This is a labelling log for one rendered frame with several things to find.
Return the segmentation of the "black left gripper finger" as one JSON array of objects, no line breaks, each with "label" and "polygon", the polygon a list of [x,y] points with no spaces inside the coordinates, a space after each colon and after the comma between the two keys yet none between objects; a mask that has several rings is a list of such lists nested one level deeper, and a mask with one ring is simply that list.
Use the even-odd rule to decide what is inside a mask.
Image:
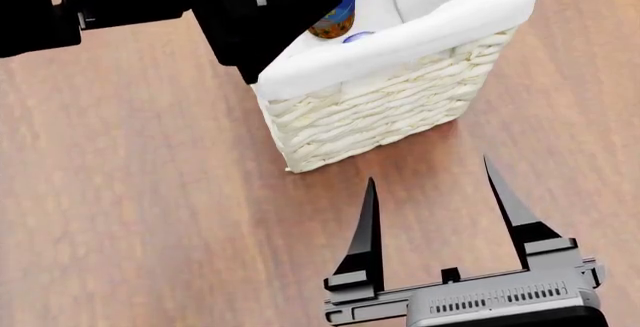
[{"label": "black left gripper finger", "polygon": [[265,50],[279,56],[309,27],[318,23],[342,0],[266,0],[260,7]]}]

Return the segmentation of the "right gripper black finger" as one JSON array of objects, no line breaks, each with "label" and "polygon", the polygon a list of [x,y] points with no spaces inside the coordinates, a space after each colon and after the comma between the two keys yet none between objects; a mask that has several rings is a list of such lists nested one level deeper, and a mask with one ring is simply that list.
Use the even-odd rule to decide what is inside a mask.
[{"label": "right gripper black finger", "polygon": [[367,181],[361,212],[345,257],[323,281],[331,303],[376,299],[385,290],[380,207],[374,179]]},{"label": "right gripper black finger", "polygon": [[510,188],[493,162],[487,156],[483,158],[492,193],[523,269],[584,266],[577,240],[562,236],[538,218]]}]

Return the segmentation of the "white woven wicker basket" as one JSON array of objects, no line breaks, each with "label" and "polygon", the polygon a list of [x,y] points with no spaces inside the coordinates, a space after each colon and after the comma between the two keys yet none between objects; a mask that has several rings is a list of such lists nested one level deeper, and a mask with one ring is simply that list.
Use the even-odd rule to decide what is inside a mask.
[{"label": "white woven wicker basket", "polygon": [[291,173],[305,173],[459,118],[516,30],[284,100],[259,98]]}]

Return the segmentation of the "white cloth basket liner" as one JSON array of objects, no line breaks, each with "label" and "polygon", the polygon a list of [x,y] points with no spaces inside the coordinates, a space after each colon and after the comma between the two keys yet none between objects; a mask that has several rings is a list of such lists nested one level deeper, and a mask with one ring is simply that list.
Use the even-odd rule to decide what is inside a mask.
[{"label": "white cloth basket liner", "polygon": [[344,0],[354,25],[323,40],[305,32],[279,53],[253,89],[297,98],[524,23],[536,0]]}]

